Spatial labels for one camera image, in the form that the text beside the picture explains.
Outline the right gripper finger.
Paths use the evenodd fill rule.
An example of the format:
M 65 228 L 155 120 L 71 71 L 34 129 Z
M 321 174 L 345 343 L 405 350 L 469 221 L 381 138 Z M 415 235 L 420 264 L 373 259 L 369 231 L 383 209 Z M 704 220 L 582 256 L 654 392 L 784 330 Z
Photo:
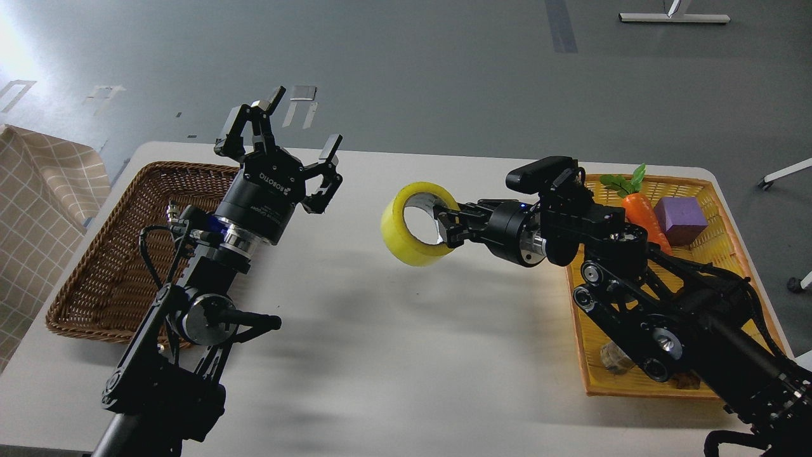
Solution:
M 439 237 L 449 249 L 461 247 L 473 239 L 467 219 L 437 219 Z
M 482 223 L 483 211 L 476 204 L 459 204 L 454 208 L 446 203 L 434 205 L 434 220 L 438 223 Z

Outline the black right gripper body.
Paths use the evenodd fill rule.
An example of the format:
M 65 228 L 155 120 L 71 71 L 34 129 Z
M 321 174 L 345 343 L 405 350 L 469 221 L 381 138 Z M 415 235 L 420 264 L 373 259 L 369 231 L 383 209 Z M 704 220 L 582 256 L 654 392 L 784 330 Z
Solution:
M 534 267 L 546 258 L 546 240 L 539 235 L 540 214 L 519 200 L 479 200 L 471 206 L 471 241 L 485 245 L 491 254 Z

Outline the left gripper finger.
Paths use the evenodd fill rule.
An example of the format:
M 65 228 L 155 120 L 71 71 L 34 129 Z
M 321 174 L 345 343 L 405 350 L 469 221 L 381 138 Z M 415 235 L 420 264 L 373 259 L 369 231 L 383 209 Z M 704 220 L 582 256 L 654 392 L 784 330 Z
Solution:
M 235 160 L 243 164 L 249 153 L 244 146 L 243 132 L 246 126 L 251 127 L 252 150 L 251 153 L 265 154 L 275 152 L 277 144 L 272 131 L 270 117 L 286 93 L 283 86 L 276 87 L 273 95 L 268 99 L 261 99 L 252 104 L 242 104 L 232 108 L 227 116 L 223 130 L 215 139 L 214 153 L 223 158 Z
M 343 177 L 337 172 L 336 157 L 342 141 L 341 134 L 328 136 L 316 164 L 307 165 L 303 169 L 305 180 L 316 176 L 322 177 L 319 188 L 314 193 L 307 195 L 301 202 L 302 207 L 309 214 L 322 214 L 343 182 Z

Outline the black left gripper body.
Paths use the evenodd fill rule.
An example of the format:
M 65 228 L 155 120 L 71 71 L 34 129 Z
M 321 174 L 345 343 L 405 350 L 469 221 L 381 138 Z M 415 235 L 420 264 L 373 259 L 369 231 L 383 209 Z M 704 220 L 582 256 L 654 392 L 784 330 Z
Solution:
M 303 164 L 287 152 L 246 154 L 214 214 L 277 245 L 304 199 Z

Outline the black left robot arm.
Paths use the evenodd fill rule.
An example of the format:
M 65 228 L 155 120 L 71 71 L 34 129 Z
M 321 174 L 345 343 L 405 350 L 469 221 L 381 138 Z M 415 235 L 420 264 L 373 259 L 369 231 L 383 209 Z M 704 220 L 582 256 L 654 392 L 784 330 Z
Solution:
M 277 245 L 297 206 L 321 214 L 337 192 L 329 136 L 314 164 L 279 147 L 272 115 L 286 93 L 234 107 L 214 153 L 240 165 L 214 211 L 166 206 L 165 225 L 142 229 L 139 250 L 157 293 L 102 394 L 114 414 L 94 456 L 180 456 L 225 411 L 221 384 L 233 345 L 280 329 L 281 318 L 238 309 L 228 292 L 260 245 Z

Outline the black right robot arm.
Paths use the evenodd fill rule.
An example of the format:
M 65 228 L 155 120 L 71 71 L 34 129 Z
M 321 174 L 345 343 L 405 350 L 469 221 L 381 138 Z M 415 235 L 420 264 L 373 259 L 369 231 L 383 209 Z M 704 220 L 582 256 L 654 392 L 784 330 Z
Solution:
M 750 433 L 710 432 L 704 454 L 722 444 L 765 456 L 810 455 L 810 371 L 769 335 L 748 277 L 664 253 L 618 206 L 596 203 L 575 159 L 554 157 L 506 176 L 510 190 L 537 202 L 482 199 L 432 207 L 450 248 L 482 243 L 524 267 L 568 266 L 578 249 L 584 283 L 574 303 L 653 381 L 697 375 L 748 423 Z

